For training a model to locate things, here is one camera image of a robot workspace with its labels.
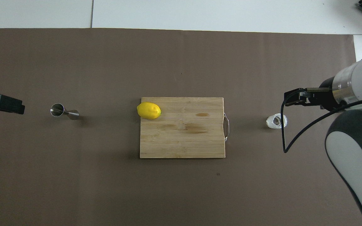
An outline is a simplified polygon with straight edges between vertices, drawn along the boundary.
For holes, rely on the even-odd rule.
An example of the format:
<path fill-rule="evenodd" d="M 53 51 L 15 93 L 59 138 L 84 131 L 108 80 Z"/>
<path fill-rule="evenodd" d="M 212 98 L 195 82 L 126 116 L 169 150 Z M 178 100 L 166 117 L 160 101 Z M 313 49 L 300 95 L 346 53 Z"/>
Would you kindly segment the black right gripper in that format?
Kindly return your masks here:
<path fill-rule="evenodd" d="M 293 89 L 285 93 L 285 106 L 305 105 L 307 100 L 311 106 L 320 106 L 321 109 L 332 111 L 338 108 L 338 103 L 333 96 L 334 77 L 328 78 L 317 88 Z"/>

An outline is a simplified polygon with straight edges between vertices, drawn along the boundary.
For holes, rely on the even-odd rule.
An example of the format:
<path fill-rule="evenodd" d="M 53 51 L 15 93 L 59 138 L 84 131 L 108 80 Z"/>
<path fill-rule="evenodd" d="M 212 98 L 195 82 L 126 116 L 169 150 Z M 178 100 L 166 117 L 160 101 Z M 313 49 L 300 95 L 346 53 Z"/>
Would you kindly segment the brown paper table mat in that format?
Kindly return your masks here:
<path fill-rule="evenodd" d="M 352 35 L 0 29 L 0 226 L 362 226 L 311 127 L 283 153 L 283 93 L 356 61 Z M 223 97 L 224 159 L 140 159 L 142 97 Z M 53 117 L 52 105 L 80 117 Z"/>

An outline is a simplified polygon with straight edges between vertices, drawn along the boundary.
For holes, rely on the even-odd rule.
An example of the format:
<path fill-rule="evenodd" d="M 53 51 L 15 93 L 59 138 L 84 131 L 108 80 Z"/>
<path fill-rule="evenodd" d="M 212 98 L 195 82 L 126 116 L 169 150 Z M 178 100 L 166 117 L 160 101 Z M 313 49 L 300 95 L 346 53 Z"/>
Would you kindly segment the yellow lemon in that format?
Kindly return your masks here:
<path fill-rule="evenodd" d="M 162 110 L 152 102 L 142 102 L 137 107 L 137 113 L 141 118 L 154 120 L 161 116 Z"/>

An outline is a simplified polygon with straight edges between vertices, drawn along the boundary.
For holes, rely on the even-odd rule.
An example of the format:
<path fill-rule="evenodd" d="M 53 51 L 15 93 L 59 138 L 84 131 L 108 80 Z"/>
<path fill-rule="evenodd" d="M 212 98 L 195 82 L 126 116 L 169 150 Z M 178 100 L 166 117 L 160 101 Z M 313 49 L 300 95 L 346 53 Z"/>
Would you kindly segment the steel double jigger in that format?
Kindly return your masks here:
<path fill-rule="evenodd" d="M 80 117 L 80 114 L 77 110 L 68 110 L 60 103 L 56 103 L 51 106 L 50 114 L 53 117 L 61 117 L 66 115 L 70 120 L 77 120 Z"/>

